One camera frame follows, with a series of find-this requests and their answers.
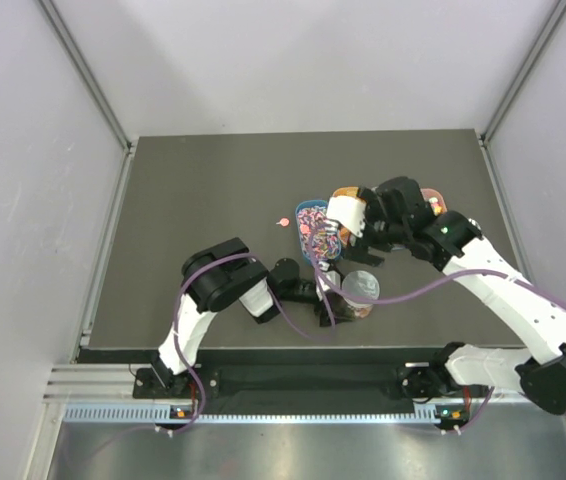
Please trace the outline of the blue candy tray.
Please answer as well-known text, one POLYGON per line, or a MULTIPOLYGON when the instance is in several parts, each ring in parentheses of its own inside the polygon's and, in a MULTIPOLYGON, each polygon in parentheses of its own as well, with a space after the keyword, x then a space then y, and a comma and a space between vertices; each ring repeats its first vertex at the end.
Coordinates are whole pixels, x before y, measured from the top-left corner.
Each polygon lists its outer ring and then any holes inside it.
POLYGON ((330 265, 341 255, 341 240, 338 233, 327 223, 328 202, 306 200, 295 210, 295 220, 303 257, 317 262, 327 272, 330 265))

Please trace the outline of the silver metal scoop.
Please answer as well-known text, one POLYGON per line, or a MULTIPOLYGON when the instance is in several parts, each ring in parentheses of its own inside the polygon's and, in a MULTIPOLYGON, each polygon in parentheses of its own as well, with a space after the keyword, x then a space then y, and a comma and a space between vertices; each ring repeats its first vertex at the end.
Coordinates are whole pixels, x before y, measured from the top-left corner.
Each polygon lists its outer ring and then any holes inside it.
POLYGON ((468 218, 468 221, 469 221, 475 228, 477 228, 479 231, 481 230, 481 227, 480 227, 479 223, 478 223, 476 220, 474 220, 474 219, 472 219, 472 218, 468 218))

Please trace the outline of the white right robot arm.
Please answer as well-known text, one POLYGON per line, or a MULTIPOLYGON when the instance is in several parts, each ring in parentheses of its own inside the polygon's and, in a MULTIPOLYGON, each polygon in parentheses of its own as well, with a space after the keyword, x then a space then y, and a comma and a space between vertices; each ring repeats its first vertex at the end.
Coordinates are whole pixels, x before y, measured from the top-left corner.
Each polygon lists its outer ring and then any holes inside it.
POLYGON ((370 249, 403 246, 473 294, 524 344, 448 344, 430 363, 437 393, 450 396, 469 385, 515 390, 548 413, 566 413, 566 306, 542 296, 476 222, 454 210, 435 212, 419 184, 405 176, 357 188, 346 210, 336 219, 351 232, 357 261, 368 260, 370 249))

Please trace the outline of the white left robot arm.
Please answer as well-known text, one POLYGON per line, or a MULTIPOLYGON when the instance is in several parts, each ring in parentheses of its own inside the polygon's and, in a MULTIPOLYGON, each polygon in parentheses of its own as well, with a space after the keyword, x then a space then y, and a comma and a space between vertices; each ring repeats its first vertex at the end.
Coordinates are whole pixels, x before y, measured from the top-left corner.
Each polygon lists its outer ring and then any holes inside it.
POLYGON ((155 384, 168 396, 179 396, 189 387, 187 370, 196 361, 197 352, 212 320, 221 311, 240 303, 258 324, 267 323, 281 313, 282 301, 308 304, 321 319, 337 323, 345 318, 335 306, 332 285, 340 286, 342 276, 331 262, 320 262, 329 279, 304 280, 299 264, 279 260, 268 270, 238 237, 201 250, 188 258, 181 269, 183 281, 178 304, 174 308, 171 329, 151 363, 155 384))

